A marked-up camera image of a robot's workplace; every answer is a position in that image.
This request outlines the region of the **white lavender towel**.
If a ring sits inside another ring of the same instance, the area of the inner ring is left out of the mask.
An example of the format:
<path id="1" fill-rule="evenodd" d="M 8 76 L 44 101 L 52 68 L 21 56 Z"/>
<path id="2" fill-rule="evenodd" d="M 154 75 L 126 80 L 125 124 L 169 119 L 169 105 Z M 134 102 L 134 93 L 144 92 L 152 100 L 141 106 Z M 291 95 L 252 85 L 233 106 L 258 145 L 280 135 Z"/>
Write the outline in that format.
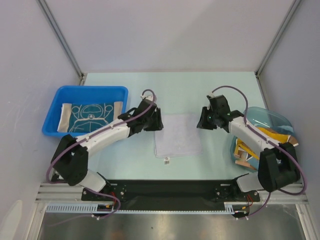
<path id="1" fill-rule="evenodd" d="M 163 129 L 154 134 L 154 154 L 169 165 L 172 158 L 197 156 L 203 153 L 197 115 L 165 114 Z"/>

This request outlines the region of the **yellow white towel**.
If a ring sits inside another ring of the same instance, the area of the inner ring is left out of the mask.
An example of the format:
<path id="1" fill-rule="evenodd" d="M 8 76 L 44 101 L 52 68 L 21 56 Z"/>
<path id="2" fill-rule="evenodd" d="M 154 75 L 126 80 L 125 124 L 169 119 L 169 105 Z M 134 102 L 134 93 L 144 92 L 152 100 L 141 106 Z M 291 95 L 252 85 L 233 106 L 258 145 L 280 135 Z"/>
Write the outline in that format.
<path id="1" fill-rule="evenodd" d="M 298 146 L 297 139 L 290 134 L 281 134 L 275 130 L 265 127 L 258 127 L 260 131 L 271 137 L 280 143 L 291 143 L 294 147 Z M 230 147 L 230 156 L 234 160 L 234 163 L 242 167 L 248 168 L 253 172 L 256 172 L 259 168 L 260 157 L 257 156 L 242 140 L 234 137 Z"/>

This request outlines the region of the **teal beige Doraemon towel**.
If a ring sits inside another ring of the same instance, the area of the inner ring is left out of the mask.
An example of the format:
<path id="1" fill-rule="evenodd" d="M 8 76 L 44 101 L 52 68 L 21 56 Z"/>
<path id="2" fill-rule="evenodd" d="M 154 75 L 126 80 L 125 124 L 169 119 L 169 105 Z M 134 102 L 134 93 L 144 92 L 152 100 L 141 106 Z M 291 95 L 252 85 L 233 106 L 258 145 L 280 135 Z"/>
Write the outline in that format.
<path id="1" fill-rule="evenodd" d="M 102 128 L 122 113 L 123 102 L 76 104 L 64 103 L 57 132 L 91 133 Z"/>

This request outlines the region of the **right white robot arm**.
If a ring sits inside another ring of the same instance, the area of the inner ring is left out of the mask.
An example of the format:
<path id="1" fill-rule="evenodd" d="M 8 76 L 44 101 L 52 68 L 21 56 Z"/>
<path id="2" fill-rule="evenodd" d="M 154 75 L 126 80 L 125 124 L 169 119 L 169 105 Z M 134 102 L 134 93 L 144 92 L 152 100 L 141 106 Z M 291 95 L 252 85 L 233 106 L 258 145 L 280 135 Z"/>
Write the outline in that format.
<path id="1" fill-rule="evenodd" d="M 291 143 L 271 138 L 251 124 L 243 113 L 231 111 L 223 95 L 208 95 L 207 99 L 209 105 L 202 108 L 197 128 L 223 129 L 242 140 L 259 157 L 257 172 L 239 176 L 237 184 L 230 188 L 234 200 L 242 201 L 253 190 L 272 193 L 301 179 L 295 147 Z"/>

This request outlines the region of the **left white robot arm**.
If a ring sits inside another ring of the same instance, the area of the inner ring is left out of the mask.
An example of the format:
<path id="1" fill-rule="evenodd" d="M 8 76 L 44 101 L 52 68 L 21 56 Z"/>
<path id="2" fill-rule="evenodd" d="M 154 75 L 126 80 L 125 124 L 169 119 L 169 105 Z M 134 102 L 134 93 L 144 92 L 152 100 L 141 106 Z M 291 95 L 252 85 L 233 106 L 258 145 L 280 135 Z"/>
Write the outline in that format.
<path id="1" fill-rule="evenodd" d="M 110 195 L 110 187 L 100 173 L 89 169 L 89 158 L 115 142 L 142 131 L 160 131 L 163 127 L 161 109 L 145 98 L 138 107 L 119 115 L 104 127 L 79 137 L 70 134 L 62 137 L 50 167 L 63 183 L 90 189 L 97 199 L 105 200 Z"/>

